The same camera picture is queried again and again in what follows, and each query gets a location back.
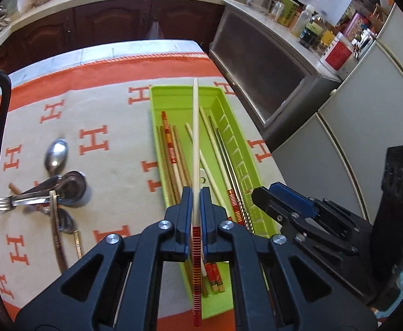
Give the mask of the white ceramic soup spoon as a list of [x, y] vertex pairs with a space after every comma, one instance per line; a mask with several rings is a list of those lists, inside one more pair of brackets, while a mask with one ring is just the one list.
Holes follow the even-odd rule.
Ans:
[[207, 178], [207, 174], [204, 168], [200, 169], [200, 188], [208, 187], [209, 180]]

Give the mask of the bamboo chopstick red black end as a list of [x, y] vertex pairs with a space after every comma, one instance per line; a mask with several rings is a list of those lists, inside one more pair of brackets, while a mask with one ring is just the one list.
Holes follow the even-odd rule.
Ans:
[[[180, 136], [177, 130], [177, 126], [172, 125], [169, 128], [169, 133], [166, 132], [163, 126], [160, 126], [162, 139], [164, 144], [164, 150], [166, 154], [167, 164], [169, 168], [169, 173], [172, 180], [172, 188], [174, 191], [174, 199], [175, 205], [180, 202], [181, 194], [183, 192], [184, 187], [191, 187], [192, 180], [190, 177], [190, 172], [188, 165], [186, 163], [186, 158], [183, 152], [182, 142], [180, 140]], [[163, 163], [160, 155], [160, 163], [161, 163], [161, 173], [162, 173], [162, 181], [164, 181], [164, 197], [166, 200], [166, 182], [163, 173]]]

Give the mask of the steel fork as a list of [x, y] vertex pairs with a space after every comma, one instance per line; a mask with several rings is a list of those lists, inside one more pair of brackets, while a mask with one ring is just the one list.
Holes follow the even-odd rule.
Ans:
[[18, 206], [45, 204], [49, 202], [48, 195], [42, 196], [7, 196], [0, 198], [0, 212], [9, 212]]

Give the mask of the dark brown wooden chopstick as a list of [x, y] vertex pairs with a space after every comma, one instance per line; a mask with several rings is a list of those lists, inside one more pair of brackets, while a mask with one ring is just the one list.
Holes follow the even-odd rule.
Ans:
[[157, 126], [156, 129], [157, 129], [158, 139], [159, 139], [160, 155], [161, 155], [162, 163], [163, 163], [162, 168], [163, 168], [163, 173], [164, 173], [165, 182], [166, 182], [166, 200], [167, 200], [166, 206], [169, 207], [169, 206], [172, 206], [175, 204], [174, 191], [172, 188], [172, 180], [171, 180], [171, 176], [169, 173], [166, 154], [165, 154], [165, 150], [164, 150], [161, 129], [159, 126]]

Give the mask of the lime green plastic tray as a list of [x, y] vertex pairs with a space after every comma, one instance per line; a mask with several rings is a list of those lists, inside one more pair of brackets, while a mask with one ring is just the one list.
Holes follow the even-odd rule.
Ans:
[[[170, 125], [177, 126], [180, 133], [183, 152], [186, 160], [189, 159], [190, 175], [192, 176], [192, 141], [185, 127], [188, 123], [192, 127], [192, 87], [188, 85], [165, 86], [157, 85], [151, 87], [151, 119], [153, 126], [162, 126], [162, 111], [166, 112], [166, 116]], [[199, 87], [199, 104], [203, 108], [207, 122], [212, 117], [214, 125], [219, 129], [221, 138], [225, 144], [227, 153], [231, 159], [233, 169], [238, 178], [239, 189], [242, 192], [243, 201], [249, 216], [252, 220], [255, 233], [263, 237], [270, 237], [278, 231], [276, 222], [269, 216], [264, 214], [252, 202], [253, 189], [262, 186], [264, 183], [260, 177], [260, 171], [270, 172], [269, 179], [272, 181], [281, 181], [281, 177], [273, 174], [276, 170], [275, 162], [272, 156], [267, 152], [267, 148], [263, 140], [250, 139], [246, 137], [241, 130], [244, 122], [240, 124], [236, 118], [237, 115], [232, 109], [228, 97], [219, 87]], [[208, 132], [204, 122], [200, 116], [200, 146], [201, 154], [207, 167], [201, 163], [201, 167], [210, 170], [213, 181], [218, 187], [214, 192], [214, 187], [210, 188], [210, 194], [213, 202], [217, 202], [217, 194], [223, 198], [227, 214], [232, 212], [231, 203], [228, 197], [227, 188], [220, 172], [220, 164], [215, 156], [212, 143], [208, 137]], [[162, 183], [161, 163], [159, 156], [159, 142], [157, 129], [153, 130], [154, 144], [157, 152], [157, 161], [160, 180]], [[220, 263], [219, 271], [221, 278], [225, 284], [225, 292], [220, 294], [210, 294], [212, 296], [203, 297], [202, 301], [202, 319], [216, 316], [233, 309], [233, 301], [230, 286], [229, 269], [226, 263]]]

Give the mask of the grey metal cabinet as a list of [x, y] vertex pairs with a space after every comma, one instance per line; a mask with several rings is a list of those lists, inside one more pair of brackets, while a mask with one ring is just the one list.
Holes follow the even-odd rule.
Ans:
[[271, 151], [299, 129], [341, 83], [287, 28], [235, 2], [225, 6], [210, 58]]

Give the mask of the orange beige H-pattern cloth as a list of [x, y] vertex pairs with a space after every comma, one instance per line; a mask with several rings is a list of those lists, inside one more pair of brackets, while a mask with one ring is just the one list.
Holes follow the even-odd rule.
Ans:
[[[70, 208], [87, 253], [107, 234], [130, 236], [162, 219], [165, 204], [153, 141], [150, 87], [220, 87], [256, 164], [262, 184], [282, 181], [281, 173], [240, 103], [213, 61], [202, 52], [142, 53], [107, 58], [50, 73], [44, 63], [10, 77], [14, 88], [0, 163], [0, 197], [9, 183], [24, 191], [47, 178], [44, 153], [56, 138], [68, 143], [65, 170], [86, 174], [91, 194]], [[192, 306], [179, 265], [165, 264], [158, 330], [233, 330], [232, 311], [193, 327]], [[0, 295], [13, 319], [60, 276], [49, 217], [18, 208], [0, 213]]]

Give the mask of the white jar red label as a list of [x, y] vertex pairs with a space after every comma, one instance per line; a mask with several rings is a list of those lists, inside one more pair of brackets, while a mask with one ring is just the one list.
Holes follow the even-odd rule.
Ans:
[[353, 45], [346, 36], [338, 32], [319, 62], [332, 73], [337, 73], [353, 53]]

